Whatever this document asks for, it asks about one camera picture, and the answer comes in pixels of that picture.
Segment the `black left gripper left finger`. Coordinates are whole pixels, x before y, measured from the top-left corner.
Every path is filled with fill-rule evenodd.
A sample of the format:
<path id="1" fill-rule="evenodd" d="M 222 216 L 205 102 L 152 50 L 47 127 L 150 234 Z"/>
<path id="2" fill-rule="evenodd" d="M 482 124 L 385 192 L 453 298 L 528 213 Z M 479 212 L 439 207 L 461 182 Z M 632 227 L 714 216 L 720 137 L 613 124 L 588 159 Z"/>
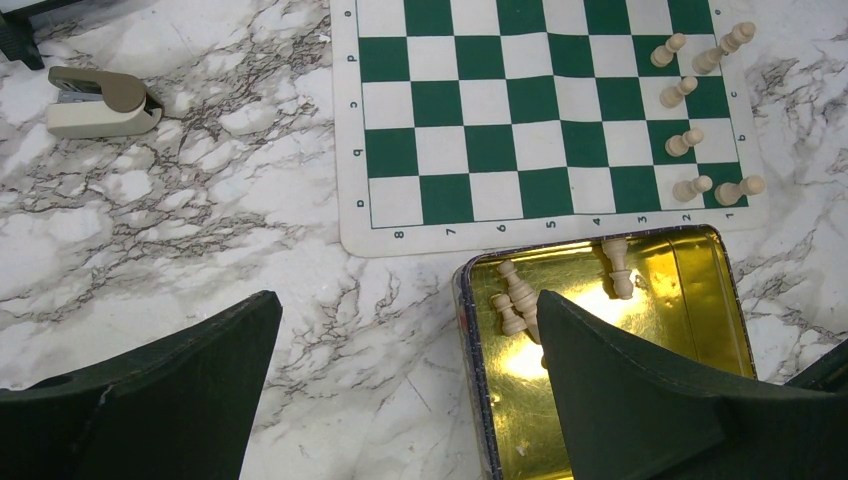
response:
<path id="1" fill-rule="evenodd" d="M 5 479 L 236 479 L 283 309 L 260 291 L 102 362 L 1 393 Z"/>

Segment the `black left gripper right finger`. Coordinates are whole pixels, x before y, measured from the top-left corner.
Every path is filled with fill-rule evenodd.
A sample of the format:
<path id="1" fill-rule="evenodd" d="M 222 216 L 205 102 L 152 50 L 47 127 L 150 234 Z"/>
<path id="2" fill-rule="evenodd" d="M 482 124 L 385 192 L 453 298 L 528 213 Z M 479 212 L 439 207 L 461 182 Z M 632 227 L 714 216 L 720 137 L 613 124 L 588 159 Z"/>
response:
<path id="1" fill-rule="evenodd" d="M 847 347 L 782 385 L 690 360 L 563 296 L 541 343 L 577 479 L 843 479 Z"/>

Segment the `white pawn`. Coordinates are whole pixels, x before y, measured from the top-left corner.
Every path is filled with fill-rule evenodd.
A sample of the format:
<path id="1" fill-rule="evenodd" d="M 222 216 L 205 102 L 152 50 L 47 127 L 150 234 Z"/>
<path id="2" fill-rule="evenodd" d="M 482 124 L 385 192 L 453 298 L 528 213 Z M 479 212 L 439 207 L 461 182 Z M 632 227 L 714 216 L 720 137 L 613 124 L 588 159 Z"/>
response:
<path id="1" fill-rule="evenodd" d="M 686 44 L 686 36 L 682 33 L 672 34 L 663 44 L 657 46 L 650 55 L 651 63 L 657 68 L 669 65 L 677 52 Z"/>
<path id="2" fill-rule="evenodd" d="M 692 76 L 685 77 L 675 85 L 663 89 L 660 93 L 659 100 L 665 108 L 675 108 L 697 87 L 697 78 Z"/>
<path id="3" fill-rule="evenodd" d="M 700 175 L 692 180 L 677 182 L 673 186 L 672 194 L 678 202 L 687 203 L 709 191 L 712 187 L 712 179 L 706 175 Z"/>
<path id="4" fill-rule="evenodd" d="M 677 134 L 670 137 L 664 145 L 668 155 L 672 157 L 681 157 L 685 155 L 692 147 L 702 142 L 704 133 L 699 128 L 692 128 L 683 134 Z"/>

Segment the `white pawn chess piece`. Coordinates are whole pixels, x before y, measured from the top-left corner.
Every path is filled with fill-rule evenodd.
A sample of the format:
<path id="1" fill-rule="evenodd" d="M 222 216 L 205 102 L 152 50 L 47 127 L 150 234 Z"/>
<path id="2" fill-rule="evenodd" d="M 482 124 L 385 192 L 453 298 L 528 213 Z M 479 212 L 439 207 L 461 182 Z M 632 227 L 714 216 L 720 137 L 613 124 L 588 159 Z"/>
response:
<path id="1" fill-rule="evenodd" d="M 750 175 L 739 183 L 722 183 L 715 189 L 715 199 L 722 206 L 735 205 L 743 196 L 762 193 L 766 189 L 765 180 L 759 175 Z"/>

